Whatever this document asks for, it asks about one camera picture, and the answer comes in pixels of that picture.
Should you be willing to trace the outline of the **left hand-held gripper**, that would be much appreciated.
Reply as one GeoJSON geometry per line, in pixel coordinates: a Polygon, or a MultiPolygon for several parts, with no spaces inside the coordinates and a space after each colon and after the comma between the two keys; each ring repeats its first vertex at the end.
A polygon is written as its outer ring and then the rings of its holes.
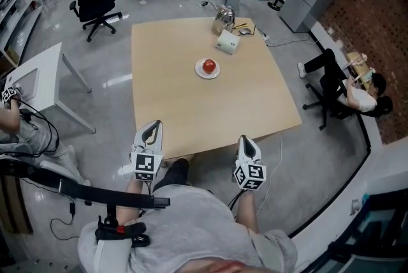
{"type": "Polygon", "coordinates": [[[163,160],[163,123],[151,121],[141,127],[135,135],[130,152],[131,169],[135,179],[152,182],[163,160]]]}

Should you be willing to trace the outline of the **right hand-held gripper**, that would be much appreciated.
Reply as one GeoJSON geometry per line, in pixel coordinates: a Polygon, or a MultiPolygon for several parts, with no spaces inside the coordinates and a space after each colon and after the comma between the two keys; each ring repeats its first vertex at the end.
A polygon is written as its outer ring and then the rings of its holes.
{"type": "Polygon", "coordinates": [[[266,181],[266,166],[261,158],[261,150],[253,139],[245,135],[238,139],[235,165],[233,176],[240,189],[256,191],[266,181]]]}

